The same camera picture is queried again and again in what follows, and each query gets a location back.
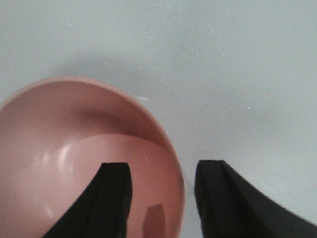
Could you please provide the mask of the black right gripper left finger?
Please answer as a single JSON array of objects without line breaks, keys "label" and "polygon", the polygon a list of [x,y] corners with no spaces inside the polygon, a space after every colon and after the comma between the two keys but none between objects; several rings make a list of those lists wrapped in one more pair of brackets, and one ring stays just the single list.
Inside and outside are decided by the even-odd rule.
[{"label": "black right gripper left finger", "polygon": [[102,163],[96,175],[46,238],[124,238],[132,201],[127,163]]}]

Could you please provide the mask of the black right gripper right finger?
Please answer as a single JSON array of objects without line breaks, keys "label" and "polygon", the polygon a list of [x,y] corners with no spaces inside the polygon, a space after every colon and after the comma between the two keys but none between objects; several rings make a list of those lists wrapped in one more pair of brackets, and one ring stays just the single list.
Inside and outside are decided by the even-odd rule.
[{"label": "black right gripper right finger", "polygon": [[200,160],[194,194],[205,238],[315,238],[316,225],[259,192],[223,160]]}]

